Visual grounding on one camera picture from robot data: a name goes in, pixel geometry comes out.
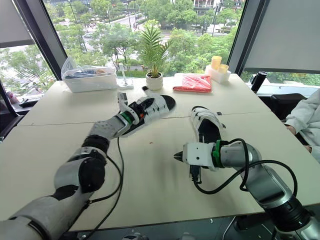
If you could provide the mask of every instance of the red cloth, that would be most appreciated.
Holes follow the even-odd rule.
[[[184,73],[182,86],[174,86],[173,90],[180,92],[210,93],[210,76],[196,73]]]

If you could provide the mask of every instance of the white box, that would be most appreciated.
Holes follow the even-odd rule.
[[[218,82],[219,84],[223,84],[228,82],[231,72],[227,71],[226,73],[220,73],[213,69],[211,65],[207,65],[204,74],[209,75],[212,80]]]
[[[68,74],[72,75],[77,72],[77,70],[69,70],[64,76]],[[67,84],[71,92],[88,92],[88,91],[97,91],[97,90],[108,90],[108,89],[117,89],[117,74],[112,73],[101,73],[98,76],[93,77],[81,77],[81,78],[63,78],[64,82]]]

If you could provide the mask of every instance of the black chair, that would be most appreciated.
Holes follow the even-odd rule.
[[[12,107],[9,98],[6,95],[5,87],[3,86],[2,82],[0,81],[0,93],[1,96],[5,102],[5,105],[10,113],[10,115],[13,117],[11,122],[0,132],[0,139],[5,139],[7,135],[10,133],[10,131],[17,126],[17,124],[21,121],[21,119],[24,117],[24,115],[19,115],[16,113],[14,108]]]
[[[301,100],[307,99],[300,93],[275,94],[270,97],[271,110],[280,119],[284,120]]]

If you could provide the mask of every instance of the white table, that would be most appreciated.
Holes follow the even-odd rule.
[[[174,77],[165,77],[163,89],[157,91],[176,100],[176,109],[168,118],[188,117],[194,106],[204,106],[223,115],[270,111],[236,74],[231,74],[227,85],[213,81],[212,93],[173,91],[178,82]],[[137,78],[134,89],[123,91],[129,103],[145,95],[141,89],[145,85],[145,79]],[[18,125],[93,123],[118,111],[117,90],[72,93],[63,81],[57,81]]]
[[[298,180],[303,205],[320,203],[320,164],[271,112],[229,114],[219,117],[225,140],[243,138],[264,160],[288,164]],[[0,144],[0,220],[7,219],[31,200],[54,192],[54,174],[82,144],[92,123],[17,126]],[[215,218],[261,212],[252,196],[239,190],[240,177],[215,195],[205,195],[189,178],[189,166],[173,159],[183,144],[195,141],[190,118],[160,119],[120,140],[125,161],[123,192],[102,229]],[[116,141],[108,154],[120,162]],[[289,173],[272,166],[292,188]],[[202,187],[213,189],[235,170],[202,171]],[[93,198],[117,185],[117,172],[107,165],[105,183]],[[91,205],[72,231],[93,229],[109,211],[113,199]]]

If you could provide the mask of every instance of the palm plant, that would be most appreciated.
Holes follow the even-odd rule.
[[[149,77],[160,77],[159,69],[164,65],[168,58],[167,50],[171,45],[171,41],[162,44],[161,31],[159,28],[152,26],[145,27],[141,32],[142,47],[140,50],[140,58],[142,62],[150,69]]]

